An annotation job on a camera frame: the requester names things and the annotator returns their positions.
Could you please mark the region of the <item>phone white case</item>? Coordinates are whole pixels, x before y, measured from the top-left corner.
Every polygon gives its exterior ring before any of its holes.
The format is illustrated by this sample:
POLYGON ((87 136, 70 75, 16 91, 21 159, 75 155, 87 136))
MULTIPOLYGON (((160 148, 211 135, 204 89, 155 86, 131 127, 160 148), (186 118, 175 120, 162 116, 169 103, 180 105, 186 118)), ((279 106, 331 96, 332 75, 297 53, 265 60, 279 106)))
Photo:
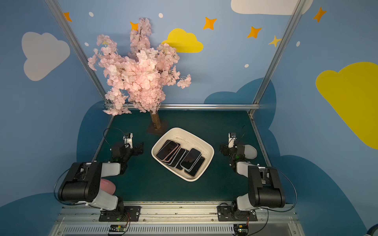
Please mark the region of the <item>phone white case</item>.
POLYGON ((183 158, 180 165, 181 167, 186 170, 190 171, 197 163, 198 159, 201 157, 201 152, 195 148, 192 148, 188 154, 183 158))

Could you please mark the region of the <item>phone beige case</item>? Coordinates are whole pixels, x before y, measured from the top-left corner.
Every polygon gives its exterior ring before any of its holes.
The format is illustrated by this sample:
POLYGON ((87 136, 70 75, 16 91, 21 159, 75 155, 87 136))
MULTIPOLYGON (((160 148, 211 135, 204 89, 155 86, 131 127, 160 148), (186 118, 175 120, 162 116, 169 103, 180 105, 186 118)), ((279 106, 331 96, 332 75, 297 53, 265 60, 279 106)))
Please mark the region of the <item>phone beige case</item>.
POLYGON ((197 172, 199 171, 200 167, 202 166, 202 164, 204 163, 205 161, 205 158, 204 157, 201 157, 198 162, 193 166, 193 168, 190 170, 190 171, 186 171, 185 170, 185 173, 188 174, 189 176, 191 177, 195 177, 197 172))

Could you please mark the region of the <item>white plastic storage box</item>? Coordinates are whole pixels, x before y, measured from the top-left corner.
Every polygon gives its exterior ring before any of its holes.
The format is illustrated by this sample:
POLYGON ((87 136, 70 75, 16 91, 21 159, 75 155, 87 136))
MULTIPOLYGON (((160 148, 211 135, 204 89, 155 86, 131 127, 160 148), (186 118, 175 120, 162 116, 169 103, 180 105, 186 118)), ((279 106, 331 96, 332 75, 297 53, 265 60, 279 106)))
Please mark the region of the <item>white plastic storage box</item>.
POLYGON ((194 134, 175 127, 170 130, 168 130, 152 147, 151 149, 151 155, 152 157, 161 165, 163 165, 167 170, 175 174, 176 176, 180 177, 181 179, 187 181, 187 182, 195 182, 198 180, 206 171, 208 166, 210 165, 213 156, 215 154, 214 148, 201 139, 200 137, 195 136, 194 134), (177 143, 180 143, 183 148, 190 150, 190 148, 195 148, 199 150, 202 154, 202 156, 205 158, 203 164, 199 168, 198 172, 192 177, 189 174, 185 173, 184 170, 178 170, 174 167, 169 167, 166 164, 163 164, 161 160, 158 159, 157 153, 159 149, 163 146, 166 140, 172 140, 177 143))

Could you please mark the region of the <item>phone light pink case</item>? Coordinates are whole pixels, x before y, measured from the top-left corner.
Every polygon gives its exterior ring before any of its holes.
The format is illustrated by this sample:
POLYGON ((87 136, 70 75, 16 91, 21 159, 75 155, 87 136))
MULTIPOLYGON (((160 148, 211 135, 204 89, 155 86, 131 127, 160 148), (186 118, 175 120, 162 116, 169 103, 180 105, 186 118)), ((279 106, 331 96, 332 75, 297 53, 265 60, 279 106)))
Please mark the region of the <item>phone light pink case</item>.
POLYGON ((187 153, 187 150, 184 148, 180 148, 172 161, 168 163, 168 166, 170 167, 176 167, 178 162, 183 158, 183 156, 187 153))

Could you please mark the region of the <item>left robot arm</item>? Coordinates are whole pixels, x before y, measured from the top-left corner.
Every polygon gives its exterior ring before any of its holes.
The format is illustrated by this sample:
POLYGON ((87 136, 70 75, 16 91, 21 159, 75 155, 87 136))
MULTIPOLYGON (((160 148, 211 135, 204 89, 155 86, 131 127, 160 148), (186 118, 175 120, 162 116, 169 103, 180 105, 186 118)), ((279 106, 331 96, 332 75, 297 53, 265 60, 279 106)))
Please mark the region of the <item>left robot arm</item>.
POLYGON ((100 187, 102 178, 125 173, 128 161, 144 152, 144 143, 131 146, 117 143, 112 147, 110 162, 75 162, 65 171, 66 176, 58 190, 53 194, 64 205, 86 204, 103 211, 125 212, 123 200, 107 193, 100 187))

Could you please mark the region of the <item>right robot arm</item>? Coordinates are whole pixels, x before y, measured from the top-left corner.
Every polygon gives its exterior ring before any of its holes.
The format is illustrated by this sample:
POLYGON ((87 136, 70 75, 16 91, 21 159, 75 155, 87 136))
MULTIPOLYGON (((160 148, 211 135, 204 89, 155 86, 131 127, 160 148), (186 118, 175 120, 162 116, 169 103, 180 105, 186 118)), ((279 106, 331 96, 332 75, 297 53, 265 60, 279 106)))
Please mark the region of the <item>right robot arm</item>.
POLYGON ((235 211, 257 208, 283 208, 286 204, 278 170, 250 163, 257 158, 257 149, 251 145, 220 145, 220 153, 229 156, 231 169, 247 178, 248 192, 236 198, 235 211))

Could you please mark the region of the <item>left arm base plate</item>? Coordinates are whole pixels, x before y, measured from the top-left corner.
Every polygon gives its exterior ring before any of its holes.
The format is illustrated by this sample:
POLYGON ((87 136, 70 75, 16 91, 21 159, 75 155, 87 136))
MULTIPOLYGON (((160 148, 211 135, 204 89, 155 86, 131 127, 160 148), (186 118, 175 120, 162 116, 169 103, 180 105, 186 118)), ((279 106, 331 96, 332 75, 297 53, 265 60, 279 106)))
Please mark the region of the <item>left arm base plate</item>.
POLYGON ((125 206, 123 210, 105 211, 102 210, 99 222, 138 222, 141 206, 125 206))

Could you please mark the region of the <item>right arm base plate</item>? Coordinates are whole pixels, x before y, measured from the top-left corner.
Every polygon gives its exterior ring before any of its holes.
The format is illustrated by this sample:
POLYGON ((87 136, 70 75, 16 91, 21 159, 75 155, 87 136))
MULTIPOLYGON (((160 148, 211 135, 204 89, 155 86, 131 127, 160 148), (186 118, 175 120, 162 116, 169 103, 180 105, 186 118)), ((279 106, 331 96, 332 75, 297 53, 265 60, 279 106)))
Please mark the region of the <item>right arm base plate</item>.
POLYGON ((233 206, 220 204, 217 206, 218 221, 257 221, 255 211, 241 211, 233 206))

